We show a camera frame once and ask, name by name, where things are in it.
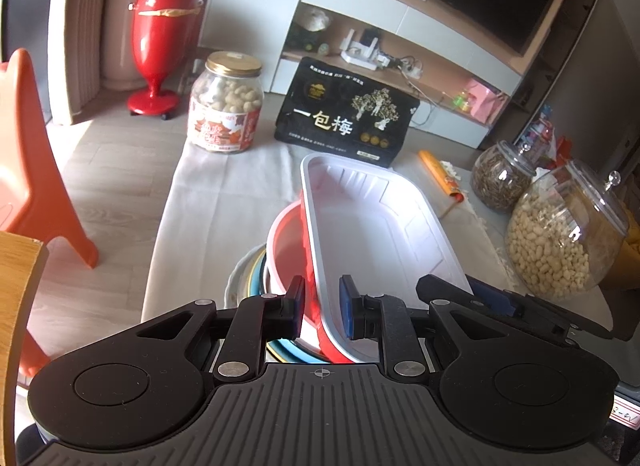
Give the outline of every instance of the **round glass jar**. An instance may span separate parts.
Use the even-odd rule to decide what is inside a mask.
[[[610,188],[585,164],[571,161],[531,184],[513,210],[506,248],[513,267],[536,296],[561,301],[606,276],[628,231]]]
[[[217,153],[246,150],[254,140],[264,92],[259,60],[240,52],[214,52],[193,83],[187,138]]]
[[[524,157],[529,145],[516,150],[500,141],[476,160],[471,188],[482,203],[496,211],[508,211],[527,190],[536,172]]]

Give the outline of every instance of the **white tablecloth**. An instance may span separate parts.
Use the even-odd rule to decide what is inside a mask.
[[[276,216],[298,198],[300,162],[310,151],[276,141],[273,131],[274,122],[261,119],[252,148],[236,155],[211,154],[185,143],[158,230],[143,321],[198,298],[210,298],[222,306],[236,263],[265,242]],[[450,198],[418,159],[424,135],[410,129],[393,170],[414,182],[439,213]],[[468,189],[469,173],[459,173],[463,188]],[[474,210],[486,219],[487,229]],[[442,226],[466,274],[525,293],[495,249],[504,250],[507,220],[469,194],[469,201],[454,208]],[[609,309],[599,290],[591,299],[577,302],[575,310],[610,328]]]

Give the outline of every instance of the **white plastic tray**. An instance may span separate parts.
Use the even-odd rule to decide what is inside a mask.
[[[415,293],[434,274],[471,293],[449,240],[422,192],[389,170],[312,154],[301,165],[306,220],[324,330],[354,362],[378,361],[372,340],[346,338],[338,281],[350,274],[361,294],[391,294],[427,308]]]

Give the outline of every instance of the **black package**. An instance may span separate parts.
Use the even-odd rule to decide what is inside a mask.
[[[420,100],[344,68],[303,58],[275,138],[388,168]]]

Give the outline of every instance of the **red and white label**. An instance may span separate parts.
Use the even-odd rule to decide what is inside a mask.
[[[618,421],[633,430],[640,428],[640,406],[636,406],[626,399],[613,396],[613,409],[609,419]]]
[[[241,151],[254,141],[260,110],[248,113],[219,112],[191,98],[187,137],[209,151]]]

